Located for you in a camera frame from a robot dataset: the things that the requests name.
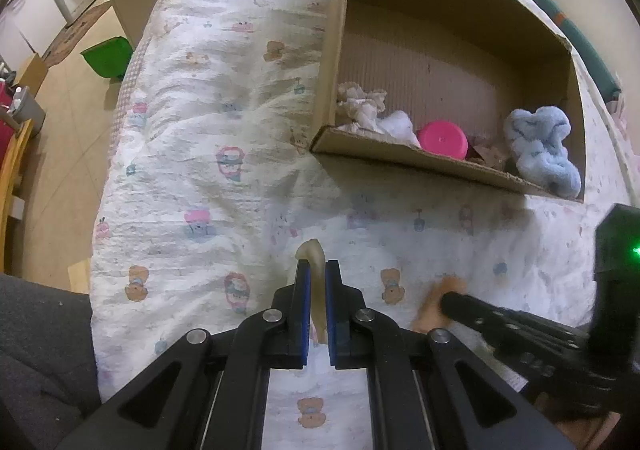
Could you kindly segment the orange sponge stick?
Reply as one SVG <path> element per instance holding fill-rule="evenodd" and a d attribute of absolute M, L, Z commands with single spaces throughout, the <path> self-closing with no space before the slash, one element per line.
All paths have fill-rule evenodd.
<path fill-rule="evenodd" d="M 416 318 L 411 323 L 413 332 L 428 334 L 432 329 L 447 329 L 451 320 L 442 312 L 440 302 L 449 292 L 466 293 L 466 283 L 453 274 L 443 275 L 427 292 Z"/>

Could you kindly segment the light blue fuzzy sock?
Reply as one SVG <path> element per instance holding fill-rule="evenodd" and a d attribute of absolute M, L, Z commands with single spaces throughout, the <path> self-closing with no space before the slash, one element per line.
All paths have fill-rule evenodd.
<path fill-rule="evenodd" d="M 521 178 L 562 199 L 576 199 L 582 180 L 563 144 L 571 131 L 570 120 L 558 106 L 512 110 L 503 133 Z"/>

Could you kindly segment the pink rubber duck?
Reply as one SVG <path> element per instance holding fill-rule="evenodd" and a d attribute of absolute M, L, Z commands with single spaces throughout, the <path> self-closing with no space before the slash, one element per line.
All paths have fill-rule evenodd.
<path fill-rule="evenodd" d="M 463 161 L 469 143 L 462 129 L 451 121 L 431 121 L 418 134 L 420 147 L 427 153 Z"/>

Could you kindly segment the white scrunchie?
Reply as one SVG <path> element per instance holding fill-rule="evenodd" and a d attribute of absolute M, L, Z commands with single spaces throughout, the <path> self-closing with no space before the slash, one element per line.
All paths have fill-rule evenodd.
<path fill-rule="evenodd" d="M 353 81 L 337 86 L 336 115 L 340 118 L 338 128 L 356 133 L 367 130 L 381 133 L 378 114 L 385 110 L 387 92 L 383 89 L 364 91 Z"/>

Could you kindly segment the grey trouser leg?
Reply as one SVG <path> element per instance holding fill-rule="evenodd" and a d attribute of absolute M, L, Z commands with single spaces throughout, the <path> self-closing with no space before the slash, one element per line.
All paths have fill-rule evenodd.
<path fill-rule="evenodd" d="M 101 407 L 90 299 L 1 277 L 1 447 L 54 449 Z"/>

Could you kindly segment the white patterned bed quilt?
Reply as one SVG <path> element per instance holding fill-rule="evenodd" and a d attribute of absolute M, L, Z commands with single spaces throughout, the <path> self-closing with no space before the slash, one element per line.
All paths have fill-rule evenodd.
<path fill-rule="evenodd" d="M 638 185 L 588 72 L 586 197 L 519 196 L 308 150 L 329 0 L 158 0 L 120 92 L 94 230 L 92 337 L 111 398 L 181 336 L 269 306 L 318 240 L 408 326 L 434 280 L 565 324 L 594 295 L 593 231 Z"/>

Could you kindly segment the beige brown scrunchie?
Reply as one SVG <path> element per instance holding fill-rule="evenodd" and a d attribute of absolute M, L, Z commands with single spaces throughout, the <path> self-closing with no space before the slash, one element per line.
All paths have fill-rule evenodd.
<path fill-rule="evenodd" d="M 468 136 L 467 161 L 503 171 L 510 158 L 511 152 L 503 140 L 485 135 Z"/>

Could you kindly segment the teal bolster pillow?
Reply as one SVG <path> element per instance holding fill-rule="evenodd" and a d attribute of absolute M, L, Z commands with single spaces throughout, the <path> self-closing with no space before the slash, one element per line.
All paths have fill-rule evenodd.
<path fill-rule="evenodd" d="M 552 0 L 533 0 L 553 20 L 582 57 L 605 103 L 616 100 L 622 89 L 588 38 Z"/>

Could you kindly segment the open cardboard box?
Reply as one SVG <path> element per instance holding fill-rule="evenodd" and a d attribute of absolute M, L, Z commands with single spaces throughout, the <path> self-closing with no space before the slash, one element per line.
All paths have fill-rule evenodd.
<path fill-rule="evenodd" d="M 578 171 L 586 168 L 585 123 L 570 43 L 522 0 L 330 0 L 311 150 L 445 173 L 523 194 L 555 187 L 430 153 L 379 133 L 350 131 L 338 113 L 338 87 L 353 82 L 385 92 L 389 112 L 413 126 L 448 121 L 491 147 L 504 141 L 514 110 L 555 106 L 567 116 L 563 140 Z"/>

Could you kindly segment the grey storage bin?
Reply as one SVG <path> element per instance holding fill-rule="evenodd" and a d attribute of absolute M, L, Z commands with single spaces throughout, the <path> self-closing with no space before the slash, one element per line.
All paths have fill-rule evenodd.
<path fill-rule="evenodd" d="M 46 112 L 36 101 L 29 87 L 16 87 L 14 89 L 9 114 L 19 124 L 32 121 L 33 137 L 38 135 L 46 119 Z"/>

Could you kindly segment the green dustpan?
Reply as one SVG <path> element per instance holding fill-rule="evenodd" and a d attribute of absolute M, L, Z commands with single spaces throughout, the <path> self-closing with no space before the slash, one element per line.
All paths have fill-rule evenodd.
<path fill-rule="evenodd" d="M 124 79 L 132 54 L 134 49 L 125 37 L 107 39 L 81 52 L 96 75 L 118 80 Z"/>

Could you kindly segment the patterned floor rug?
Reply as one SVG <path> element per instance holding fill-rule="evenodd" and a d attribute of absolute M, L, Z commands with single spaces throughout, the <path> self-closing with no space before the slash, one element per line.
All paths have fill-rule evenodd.
<path fill-rule="evenodd" d="M 43 55 L 43 63 L 47 68 L 51 68 L 64 61 L 70 52 L 73 51 L 77 43 L 81 40 L 88 30 L 96 24 L 102 15 L 111 9 L 111 2 L 103 2 L 94 4 L 90 9 L 85 11 L 81 16 L 61 30 L 51 43 Z"/>

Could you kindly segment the white kitchen cabinet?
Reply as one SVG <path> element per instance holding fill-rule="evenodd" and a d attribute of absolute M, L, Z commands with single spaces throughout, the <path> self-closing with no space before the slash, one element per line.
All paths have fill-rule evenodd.
<path fill-rule="evenodd" d="M 54 0 L 11 0 L 1 13 L 3 60 L 17 70 L 32 54 L 43 58 L 65 24 Z"/>

